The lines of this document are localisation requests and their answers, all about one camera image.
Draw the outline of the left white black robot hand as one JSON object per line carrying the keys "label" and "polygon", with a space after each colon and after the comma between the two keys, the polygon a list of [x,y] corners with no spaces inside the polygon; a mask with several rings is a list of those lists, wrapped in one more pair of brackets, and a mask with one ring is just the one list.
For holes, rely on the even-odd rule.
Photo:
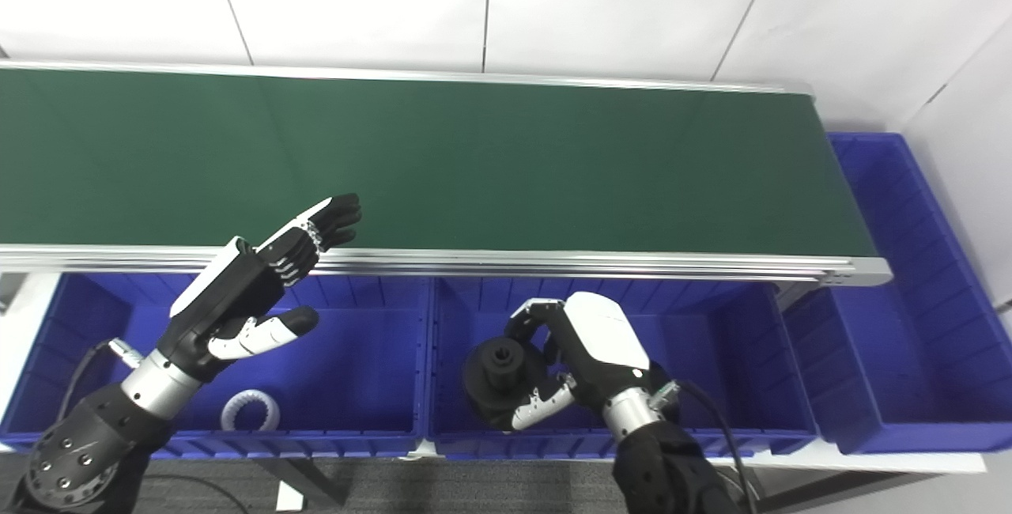
{"label": "left white black robot hand", "polygon": [[236,236],[175,299],[150,355],[156,366],[206,384],[232,361],[260,355],[313,331],[311,306],[268,312],[308,276],[324,252],[350,243],[361,221],[357,194],[329,197],[297,215],[259,246]]}

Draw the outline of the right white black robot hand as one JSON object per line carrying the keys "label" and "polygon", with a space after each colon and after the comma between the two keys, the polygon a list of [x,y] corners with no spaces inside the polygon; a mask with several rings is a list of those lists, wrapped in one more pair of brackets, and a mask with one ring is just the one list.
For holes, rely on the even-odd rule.
{"label": "right white black robot hand", "polygon": [[527,429],[571,405],[599,414],[617,443],[663,420],[648,405],[650,359],[616,301],[594,292],[527,299],[510,316],[504,333],[529,340],[541,326],[547,327],[567,371],[522,399],[509,430]]}

